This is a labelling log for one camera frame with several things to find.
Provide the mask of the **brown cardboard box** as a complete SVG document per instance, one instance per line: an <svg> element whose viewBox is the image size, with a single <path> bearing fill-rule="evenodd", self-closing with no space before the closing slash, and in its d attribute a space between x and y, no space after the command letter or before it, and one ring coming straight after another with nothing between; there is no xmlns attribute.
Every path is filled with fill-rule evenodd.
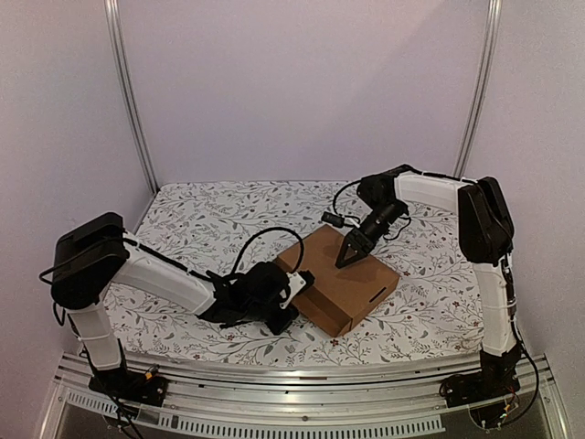
<svg viewBox="0 0 585 439"><path fill-rule="evenodd" d="M341 337L357 328L399 283L399 275L372 255L336 268L343 238L339 231L324 225L303 239L300 269L314 276L314 284L292 300L302 315L330 337Z"/></svg>

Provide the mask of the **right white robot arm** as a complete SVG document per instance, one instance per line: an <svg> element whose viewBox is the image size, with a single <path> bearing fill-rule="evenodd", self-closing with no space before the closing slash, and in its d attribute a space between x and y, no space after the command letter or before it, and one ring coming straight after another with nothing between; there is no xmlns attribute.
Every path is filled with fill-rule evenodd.
<svg viewBox="0 0 585 439"><path fill-rule="evenodd" d="M370 212L343 238L338 269L365 259L390 226L407 215L410 203L451 212L462 256L473 267L482 301L482 353L502 358L518 348L516 293L512 274L514 224L493 177L450 177L401 165L354 182Z"/></svg>

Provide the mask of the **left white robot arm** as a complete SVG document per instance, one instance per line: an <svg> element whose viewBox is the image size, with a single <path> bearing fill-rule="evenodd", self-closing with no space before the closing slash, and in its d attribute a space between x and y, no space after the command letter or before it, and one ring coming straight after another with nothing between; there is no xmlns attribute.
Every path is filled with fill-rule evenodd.
<svg viewBox="0 0 585 439"><path fill-rule="evenodd" d="M247 272L198 273L141 243L107 212L58 239L52 267L39 280L70 317L101 383L117 397L136 387L123 364L103 299L111 284L123 284L184 308L221 327L262 322L279 335L297 317L293 299L312 281L297 266L258 262Z"/></svg>

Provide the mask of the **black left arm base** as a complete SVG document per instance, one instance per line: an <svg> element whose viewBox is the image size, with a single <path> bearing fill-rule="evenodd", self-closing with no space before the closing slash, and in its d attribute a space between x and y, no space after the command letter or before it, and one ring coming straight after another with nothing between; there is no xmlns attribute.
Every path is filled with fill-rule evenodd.
<svg viewBox="0 0 585 439"><path fill-rule="evenodd" d="M161 407L165 400L169 381L159 374L159 366L152 365L147 371L127 368L125 359L119 367L98 370L89 361L92 376L89 388L106 396L129 402Z"/></svg>

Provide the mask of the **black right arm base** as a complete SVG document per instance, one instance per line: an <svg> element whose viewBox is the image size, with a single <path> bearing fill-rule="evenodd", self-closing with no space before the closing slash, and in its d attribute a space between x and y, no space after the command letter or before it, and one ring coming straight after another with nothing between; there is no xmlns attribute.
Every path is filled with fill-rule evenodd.
<svg viewBox="0 0 585 439"><path fill-rule="evenodd" d="M480 370L469 374L454 374L441 382L440 396L448 407L487 401L520 390L516 364L520 350L512 349L502 356L479 352Z"/></svg>

